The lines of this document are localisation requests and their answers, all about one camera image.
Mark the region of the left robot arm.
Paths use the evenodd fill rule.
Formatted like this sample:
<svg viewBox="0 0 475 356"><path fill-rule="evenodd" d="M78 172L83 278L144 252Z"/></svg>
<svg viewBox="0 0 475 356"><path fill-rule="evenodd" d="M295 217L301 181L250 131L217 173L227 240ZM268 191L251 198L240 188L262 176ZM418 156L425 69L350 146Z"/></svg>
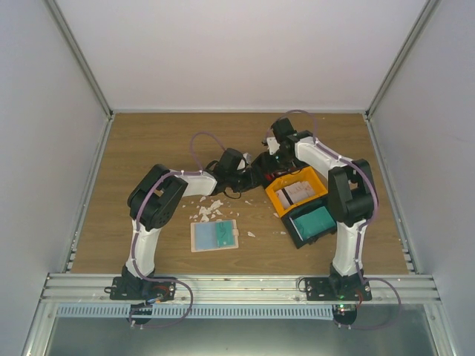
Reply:
<svg viewBox="0 0 475 356"><path fill-rule="evenodd" d="M154 254L162 228L173 217L180 201L191 196L216 196L230 189L244 193L259 185L258 174L240 151L227 148L218 161L196 171L178 171L156 164L130 194L127 205L133 237L122 277L138 300L153 290Z"/></svg>

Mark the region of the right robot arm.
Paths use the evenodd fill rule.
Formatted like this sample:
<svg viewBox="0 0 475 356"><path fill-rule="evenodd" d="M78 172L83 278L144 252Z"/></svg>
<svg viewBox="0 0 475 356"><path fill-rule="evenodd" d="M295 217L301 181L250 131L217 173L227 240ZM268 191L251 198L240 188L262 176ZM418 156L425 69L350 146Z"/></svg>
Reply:
<svg viewBox="0 0 475 356"><path fill-rule="evenodd" d="M313 133L297 132L289 118L278 118L265 137L271 156L300 161L327 179L327 210L336 223L336 250L330 265L329 292L346 300L364 285L362 247L367 226L379 208L369 163L351 160L328 148Z"/></svg>

